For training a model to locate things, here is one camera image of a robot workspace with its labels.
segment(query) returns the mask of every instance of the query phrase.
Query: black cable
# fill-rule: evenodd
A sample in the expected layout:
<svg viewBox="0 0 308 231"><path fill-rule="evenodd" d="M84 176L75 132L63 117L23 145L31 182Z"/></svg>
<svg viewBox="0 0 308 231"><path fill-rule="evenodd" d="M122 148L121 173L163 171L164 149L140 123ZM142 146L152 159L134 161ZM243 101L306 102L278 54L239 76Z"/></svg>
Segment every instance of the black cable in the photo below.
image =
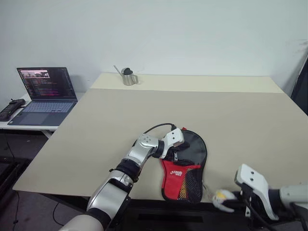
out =
<svg viewBox="0 0 308 231"><path fill-rule="evenodd" d="M63 224L59 223L56 218L54 218L54 212L56 211L56 208L58 207L59 203L56 204L56 206L54 207L53 209L53 212L52 212L52 218L54 220L54 222L56 222L58 225L61 225L61 226L64 226Z"/></svg>
<svg viewBox="0 0 308 231"><path fill-rule="evenodd" d="M13 231L15 230L15 225L18 223L17 213L18 213L19 199L20 199L18 191L16 191L16 193L17 193L17 207L16 207L16 213L15 213L15 221L13 222L13 224L14 224Z"/></svg>
<svg viewBox="0 0 308 231"><path fill-rule="evenodd" d="M15 165L15 156L14 156L14 154L13 154L13 152L11 150L11 147L9 145L9 142L8 142L7 137L6 137L5 131L4 131L3 135L4 135L4 139L5 139L6 145L8 146L8 149L10 150L10 153L11 153L11 155L13 157L13 163L12 164ZM17 170L16 169L15 169L15 180L17 180ZM18 223L17 214L18 214L19 200L20 200L18 191L15 191L15 192L17 194L17 206L16 206L15 220L13 221L13 224L14 224L13 225L13 231L15 230L15 226Z"/></svg>
<svg viewBox="0 0 308 231"><path fill-rule="evenodd" d="M244 200L245 205L250 209L251 213L264 225L266 228L268 228L271 231L277 231L274 227L272 227L270 224L268 224L256 211L252 206L248 203L247 200Z"/></svg>
<svg viewBox="0 0 308 231"><path fill-rule="evenodd" d="M13 157L13 164L14 164L14 163L15 163L15 156L14 156L12 150L11 150L11 147L10 147L10 145L9 145L9 142L8 142L7 137L6 137L6 134L5 134L4 129L2 129L2 131L3 131L3 135L4 135L4 139L5 139L6 145L8 146L8 149L10 150L10 153L11 153L11 155L12 155L12 157Z"/></svg>
<svg viewBox="0 0 308 231"><path fill-rule="evenodd" d="M303 216L300 215L297 212L295 204L294 203L290 203L290 205L291 205L292 209L294 210L295 214L299 217L299 220L300 220L300 223L302 224L303 230L304 231L308 231L307 223L306 223L305 219L303 218Z"/></svg>
<svg viewBox="0 0 308 231"><path fill-rule="evenodd" d="M150 129L146 130L146 131L144 132L144 134L145 134L145 133L148 133L149 131L153 130L154 128L157 128L157 127L160 127L160 126L164 126L164 125L171 125L171 130L174 130L174 129L177 128L177 126L175 126L174 124L171 124L171 123L158 124L158 125L156 125L156 126L154 126L154 127L151 127Z"/></svg>

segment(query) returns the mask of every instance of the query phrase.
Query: white desk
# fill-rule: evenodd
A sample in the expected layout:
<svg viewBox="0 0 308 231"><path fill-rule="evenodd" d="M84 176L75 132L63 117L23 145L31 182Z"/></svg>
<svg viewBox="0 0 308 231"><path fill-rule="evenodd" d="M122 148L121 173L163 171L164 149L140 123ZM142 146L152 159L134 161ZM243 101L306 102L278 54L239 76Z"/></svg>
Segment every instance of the white desk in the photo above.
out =
<svg viewBox="0 0 308 231"><path fill-rule="evenodd" d="M273 187L307 180L308 117L270 78L229 77L226 84L225 77L142 75L140 85L128 87L116 76L99 77L13 189L91 196L135 139L165 122L205 140L204 181L211 190L238 190L233 179L242 163ZM161 138L168 131L151 134ZM163 200L162 179L159 160L150 158L131 198Z"/></svg>
<svg viewBox="0 0 308 231"><path fill-rule="evenodd" d="M81 97L84 95L84 93L76 93L76 97L78 101L81 99ZM23 95L20 99L24 99L26 101L25 105L28 105L28 103L31 102L31 99L28 94ZM32 131L41 131L44 133L47 138L50 138L51 132L50 131L56 131L58 126L26 126L26 125L8 125L8 123L22 110L22 108L17 109L13 115L11 116L11 119L9 121L0 122L0 129L10 129L10 130L32 130Z"/></svg>

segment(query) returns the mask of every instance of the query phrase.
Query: handle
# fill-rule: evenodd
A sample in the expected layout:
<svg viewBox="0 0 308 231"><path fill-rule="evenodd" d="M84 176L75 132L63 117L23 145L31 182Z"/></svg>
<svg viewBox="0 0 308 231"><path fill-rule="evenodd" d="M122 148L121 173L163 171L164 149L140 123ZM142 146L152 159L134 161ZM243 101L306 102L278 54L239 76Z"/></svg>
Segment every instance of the handle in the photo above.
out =
<svg viewBox="0 0 308 231"><path fill-rule="evenodd" d="M136 76L136 75L131 75L131 76L132 76L132 77L133 77L133 76L135 77L135 80L133 80L133 78L131 78L135 84L139 83L139 81L138 81L138 76Z"/></svg>

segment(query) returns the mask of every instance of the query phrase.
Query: small electronic device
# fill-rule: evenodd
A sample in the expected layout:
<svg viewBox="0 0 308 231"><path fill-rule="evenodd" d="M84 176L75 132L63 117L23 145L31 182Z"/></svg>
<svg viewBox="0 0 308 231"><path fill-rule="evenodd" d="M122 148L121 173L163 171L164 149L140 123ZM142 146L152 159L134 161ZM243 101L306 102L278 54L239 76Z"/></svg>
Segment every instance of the small electronic device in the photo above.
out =
<svg viewBox="0 0 308 231"><path fill-rule="evenodd" d="M59 126L77 103L66 67L17 71L32 101L8 125Z"/></svg>
<svg viewBox="0 0 308 231"><path fill-rule="evenodd" d="M24 99L19 99L19 100L12 100L9 102L9 105L7 105L1 112L0 112L0 121L9 121L11 115L18 109L20 108L21 105L25 104Z"/></svg>

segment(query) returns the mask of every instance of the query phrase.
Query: touchpad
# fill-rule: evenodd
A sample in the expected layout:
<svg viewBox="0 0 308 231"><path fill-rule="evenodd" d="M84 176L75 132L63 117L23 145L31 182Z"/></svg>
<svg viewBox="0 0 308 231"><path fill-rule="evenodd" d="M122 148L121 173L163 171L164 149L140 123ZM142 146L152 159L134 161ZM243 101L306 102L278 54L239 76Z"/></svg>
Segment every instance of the touchpad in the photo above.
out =
<svg viewBox="0 0 308 231"><path fill-rule="evenodd" d="M46 113L29 113L20 121L20 124L24 125L40 125L46 119L49 114Z"/></svg>

